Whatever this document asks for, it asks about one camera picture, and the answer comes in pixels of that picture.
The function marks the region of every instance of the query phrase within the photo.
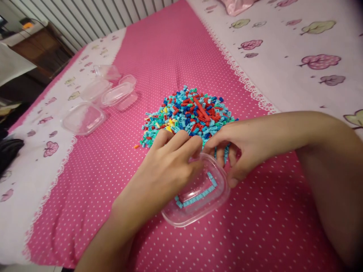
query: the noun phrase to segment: wooden cabinet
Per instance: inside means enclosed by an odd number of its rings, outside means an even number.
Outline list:
[[[10,48],[31,61],[49,79],[53,79],[74,55],[56,38],[50,23]]]

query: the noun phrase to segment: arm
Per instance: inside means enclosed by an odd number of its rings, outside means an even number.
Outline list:
[[[220,150],[229,142],[231,187],[266,159],[296,150],[326,235],[342,260],[354,265],[363,231],[363,143],[352,129],[318,112],[274,114],[224,126],[204,151],[217,146],[223,165]]]
[[[199,136],[189,138],[186,131],[173,136],[160,130],[75,271],[125,271],[134,235],[201,170],[201,161],[188,162],[201,150]]]

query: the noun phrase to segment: wall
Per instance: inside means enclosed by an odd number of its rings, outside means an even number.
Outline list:
[[[0,0],[13,17],[50,21],[76,52],[89,42],[163,9],[178,0]]]
[[[22,29],[22,25],[19,23],[19,20],[21,18],[23,18],[24,16],[19,17],[7,5],[5,5],[1,0],[0,0],[0,15],[6,21],[8,21],[8,23],[6,24],[5,27],[9,31],[18,32]]]

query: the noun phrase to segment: fingernail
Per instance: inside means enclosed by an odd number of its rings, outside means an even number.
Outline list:
[[[237,184],[238,184],[238,180],[237,180],[237,179],[235,179],[235,178],[233,178],[233,179],[231,179],[231,180],[230,180],[229,184],[230,184],[230,187],[231,187],[231,188],[234,188],[234,187],[236,187],[236,186],[237,186]]]

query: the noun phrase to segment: floor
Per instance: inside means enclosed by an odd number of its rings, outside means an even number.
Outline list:
[[[21,266],[21,265],[11,265],[11,266],[1,266],[0,272],[61,272],[61,267],[56,266]]]

